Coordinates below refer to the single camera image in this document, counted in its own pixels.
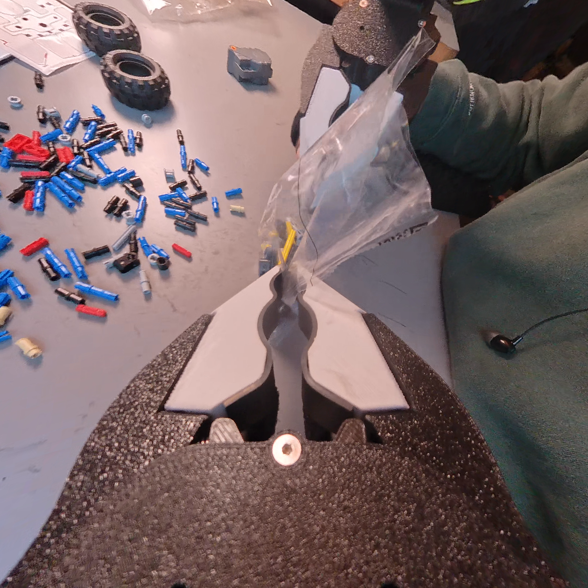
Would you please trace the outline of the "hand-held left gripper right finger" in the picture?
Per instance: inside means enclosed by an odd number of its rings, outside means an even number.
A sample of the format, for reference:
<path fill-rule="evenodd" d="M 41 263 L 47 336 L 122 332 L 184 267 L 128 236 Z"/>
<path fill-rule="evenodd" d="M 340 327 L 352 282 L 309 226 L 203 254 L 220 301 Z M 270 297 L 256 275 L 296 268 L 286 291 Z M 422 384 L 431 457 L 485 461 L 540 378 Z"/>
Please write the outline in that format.
<path fill-rule="evenodd" d="M 364 311 L 317 280 L 298 296 L 307 414 L 372 414 L 409 403 L 364 319 Z"/>

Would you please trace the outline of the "clear plastic bag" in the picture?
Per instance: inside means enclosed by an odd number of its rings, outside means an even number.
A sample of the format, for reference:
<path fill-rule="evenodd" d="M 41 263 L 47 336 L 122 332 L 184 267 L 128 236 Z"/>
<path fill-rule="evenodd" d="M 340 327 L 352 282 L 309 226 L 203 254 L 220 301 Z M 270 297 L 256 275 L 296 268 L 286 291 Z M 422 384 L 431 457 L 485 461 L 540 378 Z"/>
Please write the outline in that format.
<path fill-rule="evenodd" d="M 273 187 L 259 228 L 282 262 L 284 300 L 356 254 L 435 221 L 398 91 L 433 47 L 425 31 L 415 35 L 312 145 L 306 137 L 317 134 L 318 119 L 302 118 L 300 158 Z"/>

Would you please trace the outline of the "white sticker sheet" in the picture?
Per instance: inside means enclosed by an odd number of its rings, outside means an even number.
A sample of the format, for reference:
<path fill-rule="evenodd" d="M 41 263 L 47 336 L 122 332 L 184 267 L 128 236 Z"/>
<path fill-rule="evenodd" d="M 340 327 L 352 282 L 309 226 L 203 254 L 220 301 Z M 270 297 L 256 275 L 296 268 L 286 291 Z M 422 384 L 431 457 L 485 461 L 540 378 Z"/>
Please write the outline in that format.
<path fill-rule="evenodd" d="M 78 36 L 63 1 L 1 1 L 1 59 L 13 56 L 43 75 L 95 54 Z"/>

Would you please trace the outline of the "crumpled empty plastic bag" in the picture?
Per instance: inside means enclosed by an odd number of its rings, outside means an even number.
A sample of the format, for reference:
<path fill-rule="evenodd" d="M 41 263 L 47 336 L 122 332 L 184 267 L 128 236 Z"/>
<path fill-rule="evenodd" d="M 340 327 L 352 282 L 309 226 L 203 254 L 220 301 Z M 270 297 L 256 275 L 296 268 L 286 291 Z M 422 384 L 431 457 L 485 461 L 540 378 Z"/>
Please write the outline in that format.
<path fill-rule="evenodd" d="M 275 1 L 136 1 L 152 20 L 188 24 L 258 13 Z"/>

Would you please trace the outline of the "pile of small toy parts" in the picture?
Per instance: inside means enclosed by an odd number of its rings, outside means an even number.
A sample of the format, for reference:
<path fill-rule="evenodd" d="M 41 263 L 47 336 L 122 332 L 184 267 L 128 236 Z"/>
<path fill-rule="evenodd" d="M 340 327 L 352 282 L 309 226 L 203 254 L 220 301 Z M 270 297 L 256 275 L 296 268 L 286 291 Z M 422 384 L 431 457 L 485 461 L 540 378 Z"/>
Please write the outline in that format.
<path fill-rule="evenodd" d="M 1 286 L 12 312 L 1 326 L 1 374 L 9 369 L 37 378 L 92 365 L 131 364 L 158 350 L 172 335 L 215 309 L 254 278 L 252 226 L 227 207 L 213 188 L 222 172 L 235 179 L 227 148 L 217 158 L 206 146 L 204 126 L 176 108 L 154 116 L 143 147 L 124 152 L 107 139 L 100 162 L 65 160 L 58 148 L 43 169 L 1 168 Z M 168 193 L 164 167 L 180 167 L 176 129 L 188 158 L 211 168 L 201 183 L 208 195 L 195 210 L 196 232 L 174 224 L 159 195 Z"/>

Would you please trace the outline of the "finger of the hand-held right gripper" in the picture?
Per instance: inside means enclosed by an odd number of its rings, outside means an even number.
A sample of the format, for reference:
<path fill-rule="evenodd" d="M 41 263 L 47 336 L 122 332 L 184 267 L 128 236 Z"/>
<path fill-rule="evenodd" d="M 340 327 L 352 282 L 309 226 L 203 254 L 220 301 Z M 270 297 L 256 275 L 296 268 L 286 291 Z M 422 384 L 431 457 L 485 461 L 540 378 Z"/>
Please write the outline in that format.
<path fill-rule="evenodd" d="M 306 112 L 300 119 L 300 154 L 305 154 L 349 107 L 351 86 L 342 70 L 321 67 Z"/>

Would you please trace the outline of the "grey toy part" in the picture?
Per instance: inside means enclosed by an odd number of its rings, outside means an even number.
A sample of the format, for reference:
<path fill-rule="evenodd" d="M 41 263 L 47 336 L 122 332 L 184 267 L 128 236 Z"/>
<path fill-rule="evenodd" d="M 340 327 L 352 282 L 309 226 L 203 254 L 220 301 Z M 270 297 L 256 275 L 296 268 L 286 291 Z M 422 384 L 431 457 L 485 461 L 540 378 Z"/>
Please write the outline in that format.
<path fill-rule="evenodd" d="M 228 47 L 227 71 L 237 81 L 254 85 L 268 85 L 273 75 L 272 60 L 258 48 Z"/>

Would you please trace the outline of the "black toy tire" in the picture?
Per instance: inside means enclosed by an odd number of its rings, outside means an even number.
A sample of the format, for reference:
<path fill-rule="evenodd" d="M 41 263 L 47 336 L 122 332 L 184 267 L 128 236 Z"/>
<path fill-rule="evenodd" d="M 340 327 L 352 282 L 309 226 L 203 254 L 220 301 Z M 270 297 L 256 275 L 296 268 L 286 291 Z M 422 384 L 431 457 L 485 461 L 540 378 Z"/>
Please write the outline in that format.
<path fill-rule="evenodd" d="M 100 61 L 100 72 L 111 95 L 142 111 L 166 107 L 171 85 L 166 72 L 152 58 L 130 50 L 114 50 Z"/>
<path fill-rule="evenodd" d="M 74 6 L 72 22 L 86 47 L 98 56 L 115 50 L 142 50 L 136 25 L 116 8 L 95 1 L 80 2 Z"/>

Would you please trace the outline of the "grey desk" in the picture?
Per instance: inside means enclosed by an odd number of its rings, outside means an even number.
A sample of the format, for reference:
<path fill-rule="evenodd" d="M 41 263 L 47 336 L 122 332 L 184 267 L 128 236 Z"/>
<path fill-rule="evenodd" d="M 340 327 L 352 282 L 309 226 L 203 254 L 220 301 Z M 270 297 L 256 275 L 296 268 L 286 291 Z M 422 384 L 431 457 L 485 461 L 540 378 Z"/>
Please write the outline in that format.
<path fill-rule="evenodd" d="M 214 158 L 217 149 L 228 149 L 236 178 L 222 172 L 224 188 L 221 180 L 214 181 L 213 188 L 224 191 L 230 211 L 251 223 L 247 250 L 253 282 L 258 277 L 262 213 L 273 185 L 296 159 L 290 128 L 298 110 L 300 70 L 320 23 L 283 1 L 258 13 L 189 25 L 152 22 L 133 2 L 104 3 L 136 23 L 144 53 L 170 78 L 171 103 L 151 114 L 152 119 L 168 120 L 176 108 L 181 116 L 191 111 L 205 129 L 205 138 L 198 143 Z M 273 75 L 268 85 L 241 83 L 228 73 L 231 45 L 258 48 L 270 56 Z M 183 132 L 176 129 L 176 136 L 180 167 L 164 167 L 168 193 L 159 200 L 175 225 L 195 233 L 195 220 L 208 220 L 195 206 L 208 195 L 201 179 L 209 178 L 212 168 L 203 159 L 188 158 Z M 198 318 L 131 364 L 101 363 L 50 373 L 65 379 L 37 378 L 11 369 L 7 376 L 1 374 L 1 579 L 36 538 L 108 406 L 138 371 Z"/>

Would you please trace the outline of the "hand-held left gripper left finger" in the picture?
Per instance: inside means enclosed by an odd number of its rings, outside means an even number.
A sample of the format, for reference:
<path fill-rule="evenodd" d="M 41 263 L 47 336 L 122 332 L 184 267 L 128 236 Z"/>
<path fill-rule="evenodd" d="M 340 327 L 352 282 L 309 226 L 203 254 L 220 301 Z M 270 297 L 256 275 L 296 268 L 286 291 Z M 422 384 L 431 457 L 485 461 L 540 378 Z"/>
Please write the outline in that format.
<path fill-rule="evenodd" d="M 266 382 L 269 338 L 282 305 L 282 269 L 271 269 L 217 307 L 166 401 L 172 412 L 220 415 Z"/>

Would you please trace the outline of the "person's right forearm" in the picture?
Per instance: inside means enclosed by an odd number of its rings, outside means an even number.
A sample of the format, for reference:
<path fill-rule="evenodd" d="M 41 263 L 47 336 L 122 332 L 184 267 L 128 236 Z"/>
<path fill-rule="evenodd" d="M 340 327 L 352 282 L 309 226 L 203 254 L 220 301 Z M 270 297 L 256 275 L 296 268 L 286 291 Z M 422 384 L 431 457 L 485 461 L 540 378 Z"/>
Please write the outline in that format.
<path fill-rule="evenodd" d="M 587 63 L 562 79 L 499 84 L 445 61 L 409 128 L 416 151 L 496 194 L 521 189 L 587 152 Z"/>

